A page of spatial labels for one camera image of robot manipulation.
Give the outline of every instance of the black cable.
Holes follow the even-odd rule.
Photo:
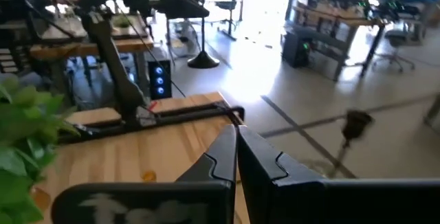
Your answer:
[[[159,65],[159,67],[161,67],[162,71],[165,73],[166,77],[168,77],[168,79],[170,80],[171,84],[174,85],[174,87],[176,87],[176,89],[183,95],[183,97],[185,98],[186,95],[185,93],[173,82],[173,80],[171,80],[171,75],[168,74],[168,72],[165,70],[164,66],[162,66],[162,64],[158,61],[158,59],[156,59],[156,57],[153,55],[152,51],[150,50],[150,48],[148,47],[148,45],[146,45],[144,39],[142,38],[142,35],[138,32],[138,30],[136,29],[136,27],[132,24],[132,22],[130,21],[130,19],[128,18],[128,16],[122,11],[121,8],[119,8],[119,5],[115,2],[115,6],[117,9],[119,9],[122,13],[122,15],[124,15],[125,19],[129,22],[130,26],[133,28],[133,30],[135,31],[135,33],[137,34],[137,36],[139,36],[139,39],[141,40],[142,44],[144,44],[146,50],[148,51],[148,53],[150,54],[150,56],[153,58],[153,60]]]

